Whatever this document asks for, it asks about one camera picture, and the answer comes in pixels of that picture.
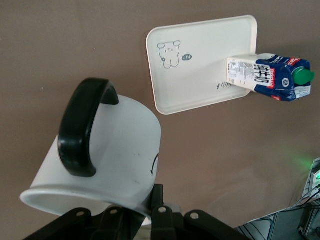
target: bolt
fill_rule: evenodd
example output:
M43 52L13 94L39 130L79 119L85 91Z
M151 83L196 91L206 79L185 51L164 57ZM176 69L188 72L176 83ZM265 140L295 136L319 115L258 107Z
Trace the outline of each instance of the bolt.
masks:
M166 211L167 211L167 209L164 206L162 206L158 209L158 212L161 214L164 214Z
M199 214L196 213L196 212L193 212L193 213L190 214L190 218L192 218L194 220L199 219Z
M111 211L110 211L110 214L117 214L118 213L118 210L117 209L112 209Z
M76 216L77 216L77 217L80 217L80 216L83 216L84 214L85 214L84 211L78 211L78 212L76 213Z

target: bear drawing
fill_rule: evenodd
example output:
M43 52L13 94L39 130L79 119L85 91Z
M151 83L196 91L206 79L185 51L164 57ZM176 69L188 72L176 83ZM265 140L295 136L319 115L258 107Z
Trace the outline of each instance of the bear drawing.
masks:
M175 68L179 64L179 45L181 42L178 41L169 41L165 43L159 43L159 55L162 60L163 66L165 69L169 69L171 67Z

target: plastic tray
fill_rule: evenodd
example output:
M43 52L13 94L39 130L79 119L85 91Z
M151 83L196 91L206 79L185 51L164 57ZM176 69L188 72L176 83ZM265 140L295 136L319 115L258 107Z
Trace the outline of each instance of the plastic tray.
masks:
M246 96L226 82L227 57L254 54L257 29L250 15L154 28L146 48L156 109L169 115Z

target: bottle cap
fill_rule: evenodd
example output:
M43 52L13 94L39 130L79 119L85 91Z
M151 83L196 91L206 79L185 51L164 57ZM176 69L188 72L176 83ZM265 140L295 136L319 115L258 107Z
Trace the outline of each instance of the bottle cap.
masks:
M304 85L315 78L315 73L304 67L298 67L292 72L292 78L295 84Z

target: mug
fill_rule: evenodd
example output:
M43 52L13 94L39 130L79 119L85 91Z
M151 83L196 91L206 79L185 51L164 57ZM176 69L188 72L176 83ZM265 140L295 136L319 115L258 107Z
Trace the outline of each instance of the mug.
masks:
M147 107L117 95L108 80L88 78L75 90L58 136L20 199L58 216L80 207L95 216L118 205L150 220L160 140L160 123Z

